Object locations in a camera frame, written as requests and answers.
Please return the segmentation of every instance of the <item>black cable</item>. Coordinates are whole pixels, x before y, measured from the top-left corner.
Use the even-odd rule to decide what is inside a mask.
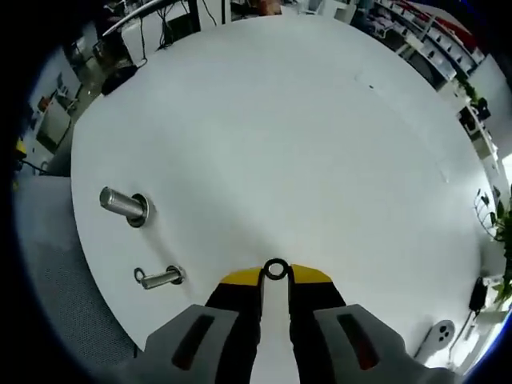
[[[467,324],[470,322],[472,313],[473,313],[473,311],[471,310],[470,314],[467,315],[467,318],[466,318],[466,321],[464,322],[464,325],[462,326],[461,330],[458,332],[457,337],[455,337],[454,342],[451,343],[450,349],[448,351],[448,362],[452,362],[452,352],[453,352],[453,350],[455,348],[455,345],[457,344],[458,340],[461,338],[462,332],[464,332],[464,330],[466,330]]]
[[[202,3],[203,3],[203,4],[204,4],[204,6],[205,6],[205,9],[206,9],[206,12],[208,13],[208,16],[210,16],[210,18],[211,18],[211,19],[212,19],[212,21],[214,22],[215,26],[217,26],[217,22],[215,21],[214,17],[211,15],[210,10],[208,9],[208,6],[206,5],[205,0],[202,0]]]
[[[31,162],[27,162],[25,160],[20,160],[21,163],[23,164],[27,164],[29,167],[35,169],[35,170],[38,170],[39,172],[41,172],[42,174],[48,174],[48,171],[47,170],[44,170],[43,168],[39,168],[38,166],[35,166],[34,164],[32,164]]]
[[[183,4],[183,0],[179,0],[179,2],[182,4],[182,7],[185,10],[186,14],[189,14],[188,9],[185,7],[185,4]]]
[[[174,43],[174,34],[173,34],[173,30],[172,28],[169,26],[169,24],[167,24],[167,21],[166,21],[166,16],[169,14],[170,10],[173,9],[173,6],[174,4],[176,4],[175,2],[173,2],[170,6],[169,9],[167,9],[167,7],[163,8],[163,10],[157,10],[157,15],[160,17],[160,19],[162,20],[162,32],[160,33],[160,45],[158,46],[158,49],[160,50],[161,48],[166,48],[170,45],[172,45]],[[171,41],[166,43],[166,36],[165,36],[165,28],[167,28],[170,32],[170,39]]]
[[[142,68],[145,64],[147,64],[147,57],[146,57],[146,42],[144,41],[144,32],[142,31],[142,25],[144,18],[141,18],[141,43],[142,43],[142,60],[144,60],[144,63],[138,66],[137,68]]]
[[[226,24],[226,0],[221,0],[221,23]]]

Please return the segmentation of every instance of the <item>potted plant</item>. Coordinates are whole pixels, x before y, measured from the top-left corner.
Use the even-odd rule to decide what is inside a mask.
[[[485,215],[483,220],[480,220],[480,213],[482,212],[481,203],[484,206],[489,207],[490,199],[487,194],[480,195],[480,190],[477,193],[478,202],[475,203],[474,207],[477,211],[478,220],[495,242],[502,244],[503,257],[505,258],[505,270],[503,271],[502,283],[493,286],[493,289],[498,292],[494,303],[497,304],[497,308],[500,308],[502,304],[512,297],[512,185],[510,186],[510,196],[508,201],[508,207],[505,208],[503,202],[500,200],[501,192],[498,188],[494,187],[494,197],[497,201],[496,211],[489,212]],[[487,227],[484,222],[486,218],[490,218],[490,227]]]
[[[475,90],[475,88],[470,84],[470,82],[467,81],[467,76],[465,75],[458,75],[456,77],[456,79],[458,80],[458,83],[460,84],[460,86],[464,89],[464,91],[466,92],[466,94],[470,97],[471,99],[471,104],[476,104],[478,102],[478,95],[477,95],[477,91]]]

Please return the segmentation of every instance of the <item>office chair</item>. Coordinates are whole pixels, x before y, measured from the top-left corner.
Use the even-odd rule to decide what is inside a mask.
[[[57,97],[59,103],[66,110],[66,112],[70,112],[74,110],[75,104],[78,101],[76,98],[69,98],[68,93],[70,89],[64,84],[62,81],[62,73],[57,76]]]

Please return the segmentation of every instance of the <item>office desk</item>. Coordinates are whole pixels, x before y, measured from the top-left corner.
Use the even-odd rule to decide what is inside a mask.
[[[35,166],[44,168],[54,154],[38,141],[43,132],[55,145],[59,144],[70,126],[71,117],[53,96],[44,112],[40,112],[33,129],[28,129],[22,141],[26,148],[26,160]]]
[[[226,274],[270,258],[323,270],[411,354],[434,322],[467,316],[482,165],[414,68],[345,23],[252,18],[184,38],[94,100],[71,156],[90,271],[142,349]],[[101,208],[104,186],[148,196],[153,222]],[[182,285],[134,279],[170,264]],[[253,382],[298,382],[280,283],[266,283]]]
[[[188,0],[182,0],[185,4],[186,8],[188,9]],[[140,8],[136,9],[135,11],[131,12],[118,22],[116,22],[111,28],[105,31],[103,36],[107,36],[108,34],[111,34],[115,30],[119,30],[122,28],[125,24],[130,22],[131,20],[134,20],[136,18],[140,18],[140,14],[144,14],[149,8],[156,6],[157,4],[161,3],[162,0],[152,0],[150,2],[147,2]],[[211,16],[208,14],[205,4],[208,5],[208,11],[210,12]],[[209,28],[212,28],[215,26],[215,23],[211,19],[215,20],[217,25],[222,24],[222,2],[217,0],[204,0],[197,2],[197,8],[198,8],[198,18],[199,18],[199,28],[200,30],[207,30]],[[231,23],[231,3],[229,1],[224,2],[224,21],[225,24]]]
[[[176,2],[169,7],[172,8],[170,8],[169,13],[166,16],[166,21],[179,18],[189,12],[188,3],[185,2],[183,2],[183,5],[180,4],[180,2]],[[131,20],[121,28],[121,36],[134,64],[140,63],[143,58],[141,23],[142,33],[144,34],[146,56],[149,57],[160,47],[162,19],[156,12],[148,14],[142,20],[140,18]]]

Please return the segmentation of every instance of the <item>shelf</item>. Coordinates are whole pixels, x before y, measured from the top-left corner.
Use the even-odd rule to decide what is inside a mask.
[[[384,8],[385,10],[391,12],[392,15],[394,15],[395,17],[397,17],[400,21],[404,22],[404,24],[406,24],[408,27],[412,27],[412,29],[418,31],[419,33],[421,32],[424,32],[425,31],[425,26],[420,26],[419,24],[409,20],[408,18],[404,17],[404,15],[400,14],[398,11],[396,11],[395,9],[392,9],[388,6],[385,6],[384,4],[381,4],[380,2],[376,2],[375,5],[378,5],[382,8]],[[427,31],[426,33],[426,38],[429,39],[429,41],[432,41],[433,45],[435,46],[435,48],[437,50],[439,50],[443,56],[446,57],[447,61],[454,67],[457,68],[458,71],[461,71],[463,72],[466,76],[469,76],[468,75],[468,71],[469,70],[466,70],[465,68],[463,68],[456,60],[455,58],[453,58],[453,56],[450,54],[450,52],[448,52],[439,42],[437,42],[435,40],[434,37],[430,36],[429,32],[431,31],[431,28]],[[453,38],[453,36],[451,34],[449,34],[448,32],[446,32],[446,29],[442,29],[439,31],[440,34],[442,34],[443,36],[445,36],[448,40],[450,40],[451,42],[453,42],[455,39]],[[467,50],[465,50],[464,48],[462,48],[462,52],[464,55],[469,55],[470,59],[472,60],[473,63],[475,63],[473,57],[467,53]]]
[[[461,49],[462,51],[470,57],[470,59],[473,61],[474,64],[477,64],[476,60],[474,59],[473,55],[471,54],[471,52],[469,52],[467,50],[467,48],[464,46],[464,44],[462,42],[460,42],[457,38],[457,36],[454,36],[443,24],[441,24],[440,22],[438,22],[437,18],[434,19],[434,24],[437,28],[439,28],[440,30],[442,30],[442,32],[444,32],[444,34],[446,36],[448,36],[449,39],[451,39],[452,41],[454,41]]]
[[[452,81],[457,74],[457,71],[453,68],[450,62],[444,60],[442,63],[437,63],[433,58],[429,57],[429,52],[434,51],[435,54],[441,54],[438,52],[435,46],[429,46],[429,43],[425,43],[424,47],[420,50],[416,50],[425,60],[427,60],[448,82]]]

